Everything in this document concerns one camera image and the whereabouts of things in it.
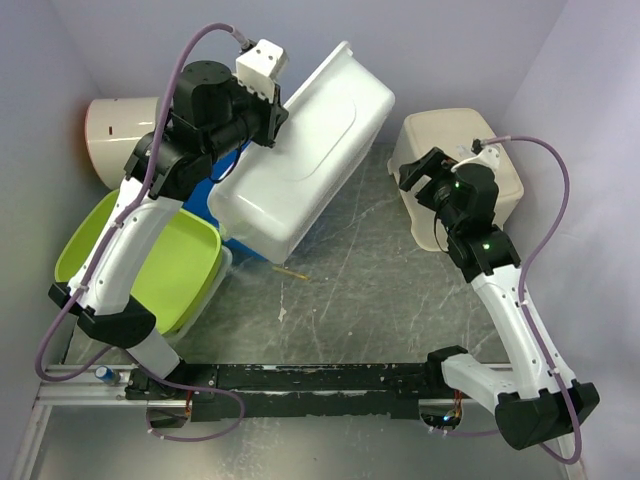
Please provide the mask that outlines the beige perforated plastic basket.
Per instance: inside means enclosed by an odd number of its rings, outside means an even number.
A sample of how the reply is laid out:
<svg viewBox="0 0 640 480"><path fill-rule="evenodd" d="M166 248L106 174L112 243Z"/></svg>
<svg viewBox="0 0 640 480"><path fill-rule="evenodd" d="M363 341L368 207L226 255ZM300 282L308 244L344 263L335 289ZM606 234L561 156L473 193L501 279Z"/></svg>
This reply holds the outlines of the beige perforated plastic basket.
<svg viewBox="0 0 640 480"><path fill-rule="evenodd" d="M470 108L451 108L414 113L403 121L387 170L399 179L399 167L423 157L434 147L461 161L473 156L475 139L492 138L494 132L480 113ZM510 158L498 145L491 147L500 156L496 173L499 187L494 223L503 227L524 195L524 187ZM425 251L438 252L446 245L446 232L431 210L418 204L415 193L426 184L421 179L401 199L411 220L410 232L416 244Z"/></svg>

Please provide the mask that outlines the white plastic tub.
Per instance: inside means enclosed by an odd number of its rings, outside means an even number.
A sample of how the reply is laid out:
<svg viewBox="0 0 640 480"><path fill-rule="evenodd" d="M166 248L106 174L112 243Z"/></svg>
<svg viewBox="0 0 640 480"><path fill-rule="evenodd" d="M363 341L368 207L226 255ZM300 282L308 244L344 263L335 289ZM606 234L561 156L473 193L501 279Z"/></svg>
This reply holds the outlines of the white plastic tub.
<svg viewBox="0 0 640 480"><path fill-rule="evenodd" d="M394 93L341 42L287 100L273 148L250 143L208 207L225 240L281 264L370 150Z"/></svg>

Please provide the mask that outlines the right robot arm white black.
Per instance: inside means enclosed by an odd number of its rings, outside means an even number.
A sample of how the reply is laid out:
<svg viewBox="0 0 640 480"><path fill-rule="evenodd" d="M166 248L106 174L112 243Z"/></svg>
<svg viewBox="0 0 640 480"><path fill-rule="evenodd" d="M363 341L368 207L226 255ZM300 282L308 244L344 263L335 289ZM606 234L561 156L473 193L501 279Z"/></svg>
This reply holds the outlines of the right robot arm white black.
<svg viewBox="0 0 640 480"><path fill-rule="evenodd" d="M426 390L453 390L493 414L514 449L573 435L599 403L594 384L581 383L562 359L537 313L510 237L494 222L500 155L492 149L458 162L432 148L398 169L398 186L431 210L447 236L447 253L488 311L511 369L500 373L459 347L433 352Z"/></svg>

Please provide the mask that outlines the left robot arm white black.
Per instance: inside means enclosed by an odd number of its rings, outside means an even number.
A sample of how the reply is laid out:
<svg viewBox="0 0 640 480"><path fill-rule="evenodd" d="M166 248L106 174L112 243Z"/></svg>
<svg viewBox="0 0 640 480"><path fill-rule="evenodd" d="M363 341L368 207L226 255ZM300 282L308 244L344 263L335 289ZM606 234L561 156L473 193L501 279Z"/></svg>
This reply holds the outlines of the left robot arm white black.
<svg viewBox="0 0 640 480"><path fill-rule="evenodd" d="M288 113L276 79L280 60L243 56L236 68L213 61L180 62L155 128L134 147L112 213L91 253L68 282L51 286L60 311L78 318L92 339L129 353L149 371L162 398L181 395L187 375L156 328L156 318L131 293L161 232L211 174L213 164L253 142L273 147Z"/></svg>

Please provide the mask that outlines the blue plastic tray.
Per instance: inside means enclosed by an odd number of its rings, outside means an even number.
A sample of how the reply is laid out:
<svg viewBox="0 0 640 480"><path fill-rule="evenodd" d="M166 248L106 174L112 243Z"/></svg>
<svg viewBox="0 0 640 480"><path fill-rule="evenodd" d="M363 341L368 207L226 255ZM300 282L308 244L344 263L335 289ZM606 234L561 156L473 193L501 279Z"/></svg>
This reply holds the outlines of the blue plastic tray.
<svg viewBox="0 0 640 480"><path fill-rule="evenodd" d="M247 146L248 143L243 145L240 150L234 150L217 160L217 162L212 166L210 176L205 178L195 187L189 199L183 204L183 208L186 211L212 224L215 228L219 227L217 218L210 212L208 207L209 194L216 186L215 180L223 177L227 171L233 167L234 162L239 159L240 153L244 151ZM250 255L251 257L265 261L264 257L234 238L223 239L222 242L232 251Z"/></svg>

